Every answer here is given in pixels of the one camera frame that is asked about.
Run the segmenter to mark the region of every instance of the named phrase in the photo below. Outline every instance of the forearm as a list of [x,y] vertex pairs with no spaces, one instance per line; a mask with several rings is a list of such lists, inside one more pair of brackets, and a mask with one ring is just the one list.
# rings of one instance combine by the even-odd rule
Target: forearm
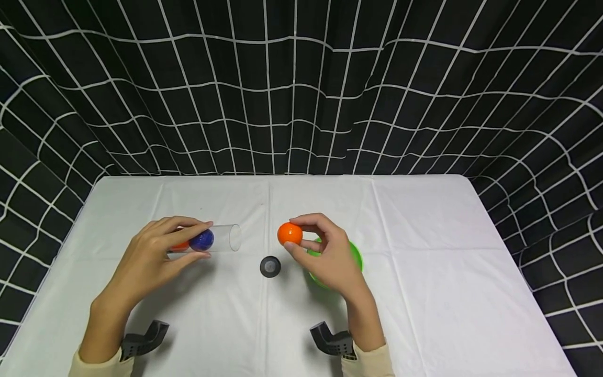
[[364,284],[345,297],[347,320],[354,343],[369,352],[385,345],[385,336],[373,294]]
[[104,363],[115,355],[121,346],[130,311],[129,305],[103,294],[92,302],[79,352],[84,363]]

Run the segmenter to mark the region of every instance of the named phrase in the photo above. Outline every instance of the black curtain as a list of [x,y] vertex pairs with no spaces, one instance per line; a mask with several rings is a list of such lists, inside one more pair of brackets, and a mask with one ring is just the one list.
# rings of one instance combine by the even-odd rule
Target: black curtain
[[595,0],[3,0],[1,352],[102,176],[462,174],[597,375],[602,19]]

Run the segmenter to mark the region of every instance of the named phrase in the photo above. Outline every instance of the left hand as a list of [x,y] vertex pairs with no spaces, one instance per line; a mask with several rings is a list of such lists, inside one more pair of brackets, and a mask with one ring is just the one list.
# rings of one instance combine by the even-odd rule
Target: left hand
[[170,247],[187,241],[207,230],[213,222],[204,223],[192,217],[164,217],[151,221],[136,234],[101,297],[131,310],[152,291],[180,274],[189,264],[210,258],[205,252],[191,252],[170,260]]

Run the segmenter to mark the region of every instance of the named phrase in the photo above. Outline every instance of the black object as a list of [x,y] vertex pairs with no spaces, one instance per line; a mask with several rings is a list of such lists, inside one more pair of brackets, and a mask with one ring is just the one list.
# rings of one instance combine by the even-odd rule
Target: black object
[[267,256],[260,262],[260,272],[265,277],[277,276],[280,272],[280,260],[275,256]]
[[141,356],[159,347],[169,325],[165,322],[153,320],[145,335],[126,334],[121,341],[121,361],[128,360],[133,356]]
[[347,356],[356,359],[354,342],[349,331],[341,331],[333,335],[325,322],[321,322],[310,329],[312,339],[319,350],[327,355]]

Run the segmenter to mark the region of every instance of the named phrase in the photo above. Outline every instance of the orange ball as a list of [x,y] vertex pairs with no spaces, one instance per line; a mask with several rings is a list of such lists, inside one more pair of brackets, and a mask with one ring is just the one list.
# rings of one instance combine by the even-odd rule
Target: orange ball
[[285,223],[280,226],[277,236],[281,245],[287,241],[299,245],[303,238],[303,231],[295,224]]
[[169,249],[171,251],[173,251],[174,253],[180,253],[180,252],[187,251],[188,248],[189,248],[188,241],[184,241],[183,243],[174,245],[174,246],[170,247]]

